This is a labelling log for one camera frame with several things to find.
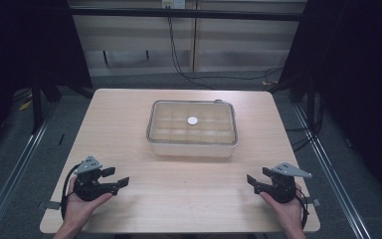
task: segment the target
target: plastic container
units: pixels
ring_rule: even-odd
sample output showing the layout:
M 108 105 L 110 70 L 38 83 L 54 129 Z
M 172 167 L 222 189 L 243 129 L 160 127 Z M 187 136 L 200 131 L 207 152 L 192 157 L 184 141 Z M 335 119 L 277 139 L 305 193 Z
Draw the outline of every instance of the plastic container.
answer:
M 229 157 L 238 143 L 234 108 L 221 100 L 157 101 L 147 139 L 159 155 Z

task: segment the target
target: wire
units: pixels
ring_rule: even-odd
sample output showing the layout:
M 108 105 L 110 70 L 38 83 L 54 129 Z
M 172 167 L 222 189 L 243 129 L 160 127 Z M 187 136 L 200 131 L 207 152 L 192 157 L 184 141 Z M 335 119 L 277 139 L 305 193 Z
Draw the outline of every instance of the wire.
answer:
M 200 79 L 235 79 L 235 80 L 251 81 L 251 80 L 259 80 L 259 79 L 262 79 L 262 78 L 266 78 L 267 79 L 267 76 L 273 74 L 276 71 L 282 70 L 284 68 L 284 67 L 270 68 L 270 69 L 267 69 L 264 72 L 263 75 L 257 76 L 257 77 L 253 77 L 253 78 L 222 77 L 222 76 L 216 76 L 216 77 L 190 77 L 190 76 L 186 76 L 184 74 L 184 72 L 182 72 L 181 66 L 179 64 L 178 56 L 176 54 L 175 40 L 174 40 L 174 37 L 173 37 L 172 19 L 170 17 L 168 17 L 167 19 L 168 19 L 168 24 L 169 24 L 169 35 L 170 35 L 171 55 L 172 55 L 173 66 L 175 67 L 176 72 L 180 76 L 185 78 L 191 84 L 194 84 L 194 85 L 197 85 L 197 86 L 200 86 L 200 87 L 204 87 L 204 88 L 207 88 L 207 89 L 210 89 L 210 90 L 215 90 L 212 87 L 209 87 L 209 86 L 204 85 L 204 84 L 196 83 L 196 82 L 194 82 L 192 80 L 200 80 Z
M 300 203 L 300 205 L 302 207 L 301 226 L 302 226 L 302 229 L 303 229 L 305 227 L 305 224 L 306 224 L 306 219 L 307 219 L 307 217 L 309 215 L 309 212 L 308 212 L 308 201 L 306 200 L 305 194 L 303 194 L 303 192 L 300 189 L 297 188 L 296 190 L 300 192 L 301 196 L 303 196 L 303 199 L 305 201 L 305 203 L 302 202 L 302 199 L 295 194 L 296 200 L 299 201 L 299 203 Z
M 303 131 L 307 129 L 308 129 L 307 127 L 285 128 L 286 131 Z
M 312 126 L 311 135 L 306 140 L 299 140 L 299 141 L 293 143 L 292 146 L 295 146 L 295 145 L 303 142 L 302 145 L 300 145 L 297 148 L 294 148 L 293 152 L 299 151 L 300 149 L 305 147 L 309 142 L 312 142 L 314 139 L 317 138 L 318 134 L 320 133 L 321 126 L 322 126 L 322 119 L 323 119 L 323 115 L 324 115 L 324 106 L 325 106 L 325 103 L 322 99 L 322 96 L 320 96 L 320 107 L 319 107 L 318 113 L 317 113 L 317 122 Z M 304 130 L 310 130 L 309 127 L 302 127 L 302 128 Z
M 71 192 L 67 195 L 67 186 L 68 186 L 68 183 L 70 181 L 70 177 L 71 177 L 71 174 L 73 174 L 74 170 L 76 170 L 80 165 L 77 164 L 75 165 L 73 168 L 71 168 L 70 172 L 68 173 L 67 177 L 65 178 L 65 182 L 64 182 L 64 187 L 62 189 L 62 198 L 61 198 L 61 215 L 62 215 L 62 219 L 65 218 L 65 212 L 67 210 L 67 200 L 68 200 L 68 197 L 74 193 Z

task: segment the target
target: black cable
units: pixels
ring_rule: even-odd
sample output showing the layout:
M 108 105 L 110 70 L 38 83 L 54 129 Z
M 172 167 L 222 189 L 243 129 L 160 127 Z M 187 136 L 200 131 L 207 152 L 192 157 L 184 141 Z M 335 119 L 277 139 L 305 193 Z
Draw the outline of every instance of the black cable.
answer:
M 295 194 L 295 198 L 296 200 L 299 201 L 301 207 L 302 207 L 302 220 L 301 220 L 301 227 L 302 229 L 305 227 L 305 224 L 306 224 L 306 220 L 308 218 L 308 215 L 309 215 L 309 212 L 308 212 L 308 201 L 306 200 L 306 197 L 305 195 L 303 194 L 303 192 L 300 190 L 300 189 L 296 189 L 300 192 L 300 195 L 303 196 L 304 198 L 304 201 L 305 202 L 302 202 L 302 199 L 300 199 L 296 194 Z
M 182 76 L 183 78 L 185 78 L 188 82 L 190 82 L 192 84 L 195 84 L 195 85 L 198 85 L 200 87 L 204 87 L 204 88 L 207 88 L 207 89 L 210 89 L 210 90 L 215 90 L 215 89 L 213 89 L 213 88 L 211 88 L 209 86 L 206 86 L 206 85 L 203 85 L 203 84 L 200 84 L 200 83 L 196 83 L 196 82 L 194 82 L 192 80 L 200 80 L 200 79 L 235 79 L 235 80 L 251 81 L 251 80 L 258 80 L 258 79 L 266 78 L 267 76 L 273 74 L 274 72 L 284 68 L 284 67 L 270 68 L 270 69 L 267 69 L 262 76 L 253 77 L 253 78 L 238 78 L 238 77 L 189 77 L 189 76 L 186 76 L 184 74 L 184 72 L 182 72 L 181 66 L 179 64 L 178 56 L 176 54 L 175 40 L 174 40 L 174 37 L 173 37 L 172 19 L 170 17 L 168 17 L 168 24 L 169 24 L 169 34 L 170 34 L 171 55 L 172 55 L 173 66 L 174 66 L 176 72 L 180 76 Z
M 286 131 L 303 131 L 307 129 L 307 127 L 285 128 Z
M 308 137 L 308 139 L 302 145 L 300 145 L 297 148 L 294 148 L 293 152 L 297 152 L 300 149 L 302 149 L 303 147 L 305 147 L 309 142 L 311 142 L 314 139 L 316 139 L 318 134 L 320 133 L 320 130 L 321 130 L 321 127 L 322 127 L 322 118 L 323 118 L 323 115 L 324 115 L 324 106 L 325 106 L 325 103 L 323 101 L 322 96 L 320 96 L 320 100 L 319 101 L 320 101 L 320 107 L 319 107 L 318 113 L 317 113 L 317 123 L 315 123 L 313 128 L 311 129 L 311 135 Z M 295 142 L 295 143 L 292 144 L 292 146 L 297 145 L 297 144 L 299 144 L 301 142 L 302 142 L 302 140 L 300 140 L 298 142 Z
M 284 90 L 288 88 L 292 83 L 297 82 L 301 77 L 303 77 L 304 73 L 296 74 L 286 81 L 279 81 L 278 84 L 276 84 L 274 87 L 270 88 L 268 92 L 270 92 L 272 95 L 278 91 Z
M 67 177 L 65 178 L 65 182 L 64 182 L 64 187 L 62 189 L 62 198 L 61 198 L 61 215 L 62 215 L 62 219 L 65 218 L 65 212 L 67 211 L 67 201 L 68 201 L 68 197 L 74 193 L 71 192 L 70 194 L 66 195 L 67 193 L 67 185 L 70 181 L 70 177 L 71 177 L 71 174 L 73 174 L 74 170 L 76 170 L 80 165 L 77 164 L 75 165 L 73 168 L 71 168 L 70 172 L 68 173 Z

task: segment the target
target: aluminum rail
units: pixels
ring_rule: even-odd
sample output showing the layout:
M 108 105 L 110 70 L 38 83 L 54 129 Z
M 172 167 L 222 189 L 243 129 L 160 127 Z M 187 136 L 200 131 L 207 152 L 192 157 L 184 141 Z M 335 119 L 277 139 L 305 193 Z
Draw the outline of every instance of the aluminum rail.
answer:
M 30 136 L 30 139 L 24 147 L 24 150 L 15 164 L 14 169 L 0 191 L 0 220 L 11 202 L 12 196 L 14 195 L 14 192 L 17 189 L 27 166 L 31 161 L 31 158 L 33 157 L 33 154 L 46 131 L 48 122 L 54 114 L 56 107 L 57 105 L 54 104 L 42 125 L 38 128 L 38 130 L 36 130 L 36 133 Z

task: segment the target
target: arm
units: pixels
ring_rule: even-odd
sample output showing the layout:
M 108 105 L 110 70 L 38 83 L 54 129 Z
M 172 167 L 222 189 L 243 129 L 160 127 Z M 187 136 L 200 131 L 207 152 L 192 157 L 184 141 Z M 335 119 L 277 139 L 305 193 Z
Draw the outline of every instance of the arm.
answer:
M 70 180 L 68 193 L 73 192 L 76 178 Z M 94 201 L 82 201 L 75 193 L 71 194 L 67 202 L 65 220 L 54 239 L 74 238 L 89 221 L 96 208 L 112 198 L 111 193 L 106 193 Z
M 305 238 L 301 227 L 301 207 L 296 198 L 288 203 L 278 203 L 265 192 L 261 192 L 260 195 L 276 213 L 279 223 L 288 239 Z M 300 197 L 299 191 L 296 191 L 296 196 Z

